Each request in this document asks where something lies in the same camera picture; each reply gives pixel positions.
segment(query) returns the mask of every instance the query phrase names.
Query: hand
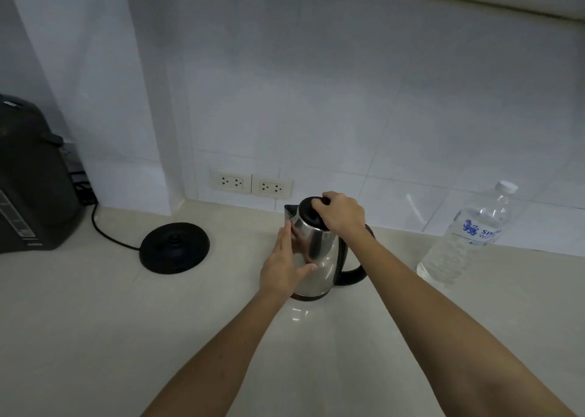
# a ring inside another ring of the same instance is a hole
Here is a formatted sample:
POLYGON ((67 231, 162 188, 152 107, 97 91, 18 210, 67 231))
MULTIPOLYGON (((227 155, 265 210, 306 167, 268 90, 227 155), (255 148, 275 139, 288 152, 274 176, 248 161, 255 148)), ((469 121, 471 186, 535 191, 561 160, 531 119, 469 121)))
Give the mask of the hand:
POLYGON ((287 221, 278 231, 274 249, 260 271, 260 292, 282 295, 287 299, 299 281, 317 268, 315 264, 308 264, 296 269, 292 252, 291 222, 287 221))
POLYGON ((323 197, 331 200, 329 206, 318 199, 312 200, 311 204, 330 231, 344 238, 352 231, 365 228, 364 209, 357 204, 357 200, 332 191, 323 192, 323 197))

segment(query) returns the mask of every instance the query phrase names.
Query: black kettle handle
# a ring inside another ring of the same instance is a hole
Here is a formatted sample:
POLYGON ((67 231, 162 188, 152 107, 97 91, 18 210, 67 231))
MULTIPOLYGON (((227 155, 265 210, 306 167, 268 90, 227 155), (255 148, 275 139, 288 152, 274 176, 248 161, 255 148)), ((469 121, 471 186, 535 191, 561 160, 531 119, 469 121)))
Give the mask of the black kettle handle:
MULTIPOLYGON (((376 238, 370 227, 366 224, 367 231, 371 234, 372 237, 376 238)), ((347 257, 347 244, 345 241, 339 238, 339 260, 338 265, 343 266, 345 263, 345 259, 347 257)), ((361 266, 357 267, 353 271, 340 271, 338 273, 337 279, 335 280, 335 286, 351 286, 356 283, 359 283, 363 279, 367 277, 366 271, 361 266)))

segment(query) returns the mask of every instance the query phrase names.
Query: white bottle cap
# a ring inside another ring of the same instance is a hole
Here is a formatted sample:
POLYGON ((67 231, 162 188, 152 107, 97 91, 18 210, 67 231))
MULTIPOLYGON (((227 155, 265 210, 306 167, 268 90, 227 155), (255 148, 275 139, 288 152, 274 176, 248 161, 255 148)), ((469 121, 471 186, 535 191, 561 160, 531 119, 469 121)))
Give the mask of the white bottle cap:
POLYGON ((498 184, 495 185, 495 190, 513 194, 518 190, 518 186, 516 186, 514 183, 510 183, 509 181, 501 180, 498 182, 498 184))

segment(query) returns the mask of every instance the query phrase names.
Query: stainless steel kettle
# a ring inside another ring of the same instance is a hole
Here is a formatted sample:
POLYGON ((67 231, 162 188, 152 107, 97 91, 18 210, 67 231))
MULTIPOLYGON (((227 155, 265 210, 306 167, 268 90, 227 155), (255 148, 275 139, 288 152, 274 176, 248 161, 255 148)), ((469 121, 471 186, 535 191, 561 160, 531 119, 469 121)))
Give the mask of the stainless steel kettle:
MULTIPOLYGON (((347 244, 327 228, 313 209, 311 200, 315 198, 325 205, 330 202, 327 198, 309 197, 300 205, 284 206, 285 219, 292 223, 292 251, 296 267, 308 263, 317 265, 317 269, 299 283, 292 295, 292 298, 302 301, 318 300, 327 295, 333 286, 354 285, 367 277, 361 266, 342 272, 347 258, 347 244)), ((366 228, 374 236, 368 225, 366 228)))

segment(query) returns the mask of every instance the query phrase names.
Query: kitchen counter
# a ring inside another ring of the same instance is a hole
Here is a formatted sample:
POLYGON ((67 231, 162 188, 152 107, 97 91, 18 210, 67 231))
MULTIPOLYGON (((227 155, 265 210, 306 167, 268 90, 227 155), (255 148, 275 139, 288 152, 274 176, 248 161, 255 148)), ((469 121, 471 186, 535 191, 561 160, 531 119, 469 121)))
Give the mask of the kitchen counter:
MULTIPOLYGON (((255 293, 284 217, 198 201, 173 219, 98 211, 106 233, 135 246, 171 221, 206 230, 211 250, 201 265, 157 275, 136 251, 98 235, 90 212, 58 250, 0 255, 2 416, 140 415, 255 293)), ((411 268, 436 239, 374 232, 411 268)), ((585 415, 584 282, 585 258, 493 246, 449 295, 585 415)), ((229 415, 443 414, 366 279, 314 303, 288 300, 229 415)))

